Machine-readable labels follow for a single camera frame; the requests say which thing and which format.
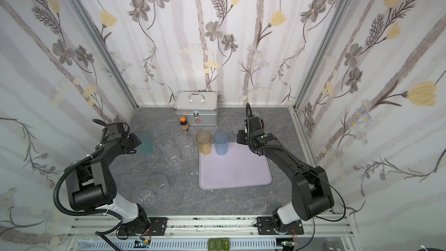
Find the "amber drinking glass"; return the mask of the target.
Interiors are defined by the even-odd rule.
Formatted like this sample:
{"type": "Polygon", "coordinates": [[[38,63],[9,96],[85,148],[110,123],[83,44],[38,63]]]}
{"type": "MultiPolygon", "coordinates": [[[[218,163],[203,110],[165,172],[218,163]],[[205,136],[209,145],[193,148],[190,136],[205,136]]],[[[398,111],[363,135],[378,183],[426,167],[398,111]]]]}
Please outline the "amber drinking glass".
{"type": "Polygon", "coordinates": [[[208,131],[200,131],[196,135],[196,142],[199,146],[200,152],[203,155],[211,153],[212,134],[208,131]]]}

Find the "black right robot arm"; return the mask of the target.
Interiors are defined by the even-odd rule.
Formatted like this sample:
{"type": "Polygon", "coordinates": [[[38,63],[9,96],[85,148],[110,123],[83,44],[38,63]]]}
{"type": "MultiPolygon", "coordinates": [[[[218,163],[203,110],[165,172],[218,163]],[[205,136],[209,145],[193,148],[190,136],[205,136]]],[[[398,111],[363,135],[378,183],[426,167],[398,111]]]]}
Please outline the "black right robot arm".
{"type": "Polygon", "coordinates": [[[277,234],[284,233],[301,220],[319,218],[334,222],[334,219],[320,216],[334,207],[332,192],[338,193],[329,183],[326,171],[298,159],[275,135],[266,133],[263,120],[253,114],[249,103],[245,106],[245,129],[238,131],[237,143],[274,162],[291,182],[291,201],[276,209],[271,217],[272,228],[277,234]]]}

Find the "lilac plastic tray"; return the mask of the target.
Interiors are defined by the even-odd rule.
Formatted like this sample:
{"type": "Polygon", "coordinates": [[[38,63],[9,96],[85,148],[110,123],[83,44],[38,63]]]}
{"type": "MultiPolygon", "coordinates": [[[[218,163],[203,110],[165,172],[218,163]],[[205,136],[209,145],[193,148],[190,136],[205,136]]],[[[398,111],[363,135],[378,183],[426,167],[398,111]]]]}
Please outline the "lilac plastic tray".
{"type": "Polygon", "coordinates": [[[225,155],[215,146],[209,155],[199,154],[199,187],[202,190],[230,189],[268,185],[272,181],[265,156],[250,151],[248,146],[230,142],[225,155]]]}

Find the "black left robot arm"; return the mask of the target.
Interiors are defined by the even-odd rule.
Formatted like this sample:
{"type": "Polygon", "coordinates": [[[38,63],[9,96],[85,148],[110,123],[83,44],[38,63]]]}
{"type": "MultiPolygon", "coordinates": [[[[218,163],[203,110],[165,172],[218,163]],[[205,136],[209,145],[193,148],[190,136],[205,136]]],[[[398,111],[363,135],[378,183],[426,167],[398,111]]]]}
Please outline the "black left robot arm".
{"type": "Polygon", "coordinates": [[[138,236],[143,241],[164,236],[167,218],[148,217],[139,203],[122,197],[109,169],[118,156],[134,154],[140,139],[127,123],[93,122],[103,128],[100,142],[93,153],[64,170],[52,195],[55,208],[74,217],[103,214],[117,218],[115,227],[96,233],[104,241],[109,234],[122,240],[138,236]]]}

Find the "blue plastic cup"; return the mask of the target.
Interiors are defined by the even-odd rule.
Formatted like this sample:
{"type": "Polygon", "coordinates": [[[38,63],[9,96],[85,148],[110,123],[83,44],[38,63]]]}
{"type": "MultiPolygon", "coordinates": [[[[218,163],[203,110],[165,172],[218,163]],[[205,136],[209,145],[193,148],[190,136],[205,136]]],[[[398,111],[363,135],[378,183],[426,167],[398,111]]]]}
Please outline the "blue plastic cup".
{"type": "Polygon", "coordinates": [[[214,146],[218,155],[223,156],[228,151],[230,135],[225,131],[217,131],[213,137],[214,146]]]}

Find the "teal plastic cup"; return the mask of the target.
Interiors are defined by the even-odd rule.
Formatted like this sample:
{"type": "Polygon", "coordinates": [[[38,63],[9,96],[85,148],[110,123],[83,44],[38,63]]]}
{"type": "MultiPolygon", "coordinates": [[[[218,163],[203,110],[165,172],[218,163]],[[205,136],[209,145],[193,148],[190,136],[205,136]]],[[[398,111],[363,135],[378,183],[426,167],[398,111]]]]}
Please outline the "teal plastic cup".
{"type": "Polygon", "coordinates": [[[136,150],[145,154],[151,154],[154,150],[153,142],[146,132],[136,132],[141,144],[136,147],[136,150]]]}

